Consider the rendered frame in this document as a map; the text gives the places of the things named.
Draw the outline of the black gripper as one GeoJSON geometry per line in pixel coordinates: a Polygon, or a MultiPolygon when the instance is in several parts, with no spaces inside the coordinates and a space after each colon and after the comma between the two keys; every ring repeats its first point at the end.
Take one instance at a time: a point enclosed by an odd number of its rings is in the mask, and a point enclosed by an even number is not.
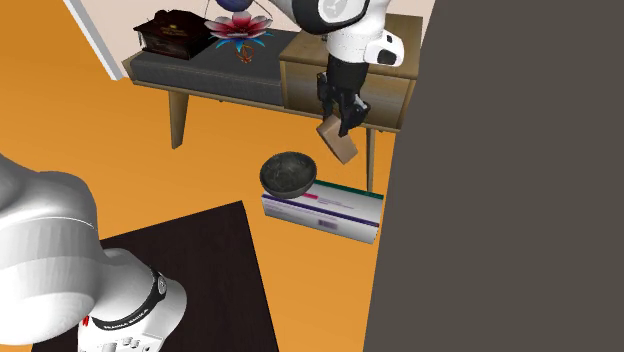
{"type": "Polygon", "coordinates": [[[334,95],[340,93],[340,137],[361,125],[370,111],[370,105],[358,95],[368,69],[368,63],[350,63],[329,54],[326,71],[317,74],[317,98],[324,119],[333,114],[334,95]]]}

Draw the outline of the tan rectangular block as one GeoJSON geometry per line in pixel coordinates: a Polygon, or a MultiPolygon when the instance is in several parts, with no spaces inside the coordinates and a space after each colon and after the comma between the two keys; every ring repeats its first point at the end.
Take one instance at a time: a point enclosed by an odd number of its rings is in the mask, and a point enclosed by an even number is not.
{"type": "Polygon", "coordinates": [[[357,155],[358,150],[350,136],[339,136],[340,124],[338,117],[330,115],[317,127],[317,133],[333,155],[346,164],[357,155]]]}

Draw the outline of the dark grey bowl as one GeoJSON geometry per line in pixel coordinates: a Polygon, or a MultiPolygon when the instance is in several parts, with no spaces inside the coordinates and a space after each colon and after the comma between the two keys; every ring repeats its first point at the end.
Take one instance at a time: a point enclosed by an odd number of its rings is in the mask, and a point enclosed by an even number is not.
{"type": "Polygon", "coordinates": [[[306,154],[287,151],[273,155],[261,167],[259,179],[264,190],[281,199],[303,195],[317,176],[315,161],[306,154]]]}

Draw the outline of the white box with purple stripe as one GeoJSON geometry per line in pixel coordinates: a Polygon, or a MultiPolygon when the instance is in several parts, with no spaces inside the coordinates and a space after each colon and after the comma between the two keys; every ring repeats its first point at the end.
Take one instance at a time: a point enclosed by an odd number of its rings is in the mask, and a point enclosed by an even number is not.
{"type": "Polygon", "coordinates": [[[266,216],[368,244],[379,231],[383,200],[381,194],[321,180],[296,198],[261,196],[266,216]]]}

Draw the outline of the wooden bench with grey cushion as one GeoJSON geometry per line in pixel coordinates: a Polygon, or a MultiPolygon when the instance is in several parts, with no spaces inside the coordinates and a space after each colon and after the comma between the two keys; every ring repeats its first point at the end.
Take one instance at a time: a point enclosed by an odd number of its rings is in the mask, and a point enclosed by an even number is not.
{"type": "MultiPolygon", "coordinates": [[[[363,123],[368,178],[374,175],[376,132],[397,133],[402,128],[418,77],[423,20],[389,14],[386,28],[403,40],[406,57],[396,68],[371,65],[361,89],[372,106],[363,123]]],[[[191,96],[320,117],[316,76],[327,61],[320,37],[273,30],[249,63],[235,58],[229,45],[212,45],[190,60],[140,51],[124,60],[123,66],[134,84],[167,91],[171,145],[178,147],[191,96]]]]}

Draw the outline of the pink flower ornament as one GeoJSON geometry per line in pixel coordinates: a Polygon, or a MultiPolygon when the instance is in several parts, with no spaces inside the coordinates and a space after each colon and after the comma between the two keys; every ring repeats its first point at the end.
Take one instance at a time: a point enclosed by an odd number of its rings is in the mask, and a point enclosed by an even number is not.
{"type": "Polygon", "coordinates": [[[261,37],[271,36],[268,29],[273,23],[273,16],[256,0],[216,0],[216,3],[225,11],[230,12],[229,16],[219,16],[204,22],[211,37],[217,39],[216,48],[232,43],[235,56],[242,63],[251,63],[255,56],[255,49],[249,45],[249,42],[265,46],[261,37]],[[248,8],[253,4],[262,8],[265,15],[252,16],[248,8]]]}

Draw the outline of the dark red box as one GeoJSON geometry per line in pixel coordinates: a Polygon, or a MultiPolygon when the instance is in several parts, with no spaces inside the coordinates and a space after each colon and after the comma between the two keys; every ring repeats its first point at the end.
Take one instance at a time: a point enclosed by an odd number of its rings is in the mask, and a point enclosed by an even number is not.
{"type": "Polygon", "coordinates": [[[142,50],[190,60],[217,41],[206,19],[184,10],[159,10],[154,18],[133,28],[142,50]]]}

